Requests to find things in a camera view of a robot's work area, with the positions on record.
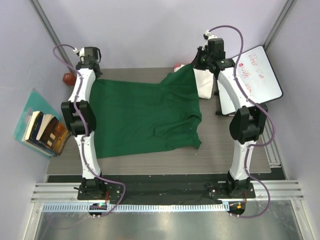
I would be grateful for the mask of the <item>white dry-erase board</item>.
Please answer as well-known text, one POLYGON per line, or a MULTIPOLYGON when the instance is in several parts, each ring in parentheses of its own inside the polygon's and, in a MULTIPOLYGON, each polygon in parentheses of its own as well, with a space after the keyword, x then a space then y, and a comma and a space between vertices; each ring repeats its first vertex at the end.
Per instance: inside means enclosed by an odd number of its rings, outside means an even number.
POLYGON ((236 69, 238 78, 256 103, 268 103, 283 96, 281 85, 262 45, 243 52, 236 69))

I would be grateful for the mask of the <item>green t shirt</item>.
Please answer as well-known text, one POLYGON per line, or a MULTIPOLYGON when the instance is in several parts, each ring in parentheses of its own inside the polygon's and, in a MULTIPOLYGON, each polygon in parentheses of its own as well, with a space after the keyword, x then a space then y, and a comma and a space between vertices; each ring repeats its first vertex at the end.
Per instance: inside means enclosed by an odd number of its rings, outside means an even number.
POLYGON ((96 118, 98 158, 199 148, 202 121, 193 67, 159 83, 97 79, 89 103, 96 118))

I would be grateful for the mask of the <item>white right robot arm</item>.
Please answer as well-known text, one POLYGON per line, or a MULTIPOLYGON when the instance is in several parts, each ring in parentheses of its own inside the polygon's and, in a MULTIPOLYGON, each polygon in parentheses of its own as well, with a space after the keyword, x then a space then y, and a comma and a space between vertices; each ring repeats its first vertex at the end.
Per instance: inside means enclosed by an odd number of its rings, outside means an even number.
POLYGON ((231 58, 226 58, 222 38, 207 36, 205 45, 198 47, 193 64, 197 70, 209 70, 233 103, 235 115, 230 122, 229 133, 234 140, 234 151, 224 188, 229 198, 241 198, 250 189, 251 157, 264 131, 268 108, 265 104, 255 106, 249 100, 245 85, 235 79, 237 65, 231 58))

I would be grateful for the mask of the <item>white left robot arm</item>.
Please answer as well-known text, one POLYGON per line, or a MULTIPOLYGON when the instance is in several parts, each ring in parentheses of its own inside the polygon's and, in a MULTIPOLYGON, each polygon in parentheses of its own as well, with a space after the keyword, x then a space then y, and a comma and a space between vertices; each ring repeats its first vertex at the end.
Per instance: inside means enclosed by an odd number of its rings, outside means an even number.
POLYGON ((89 98, 93 83, 102 75, 99 66, 102 55, 100 49, 93 46, 73 51, 79 57, 75 66, 76 81, 70 98, 61 104, 61 110, 81 159, 82 180, 75 189, 78 200, 101 200, 107 194, 107 187, 97 161, 94 145, 97 122, 89 98))

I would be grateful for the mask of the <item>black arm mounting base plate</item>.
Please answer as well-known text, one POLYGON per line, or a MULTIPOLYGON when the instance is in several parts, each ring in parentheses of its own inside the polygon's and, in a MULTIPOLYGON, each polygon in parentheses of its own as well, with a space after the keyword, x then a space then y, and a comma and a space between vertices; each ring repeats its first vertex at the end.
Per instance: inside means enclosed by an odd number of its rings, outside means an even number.
POLYGON ((255 198, 249 179, 234 181, 226 174, 109 175, 108 182, 79 175, 49 176, 49 184, 71 184, 78 200, 110 200, 143 205, 214 203, 220 199, 255 198))

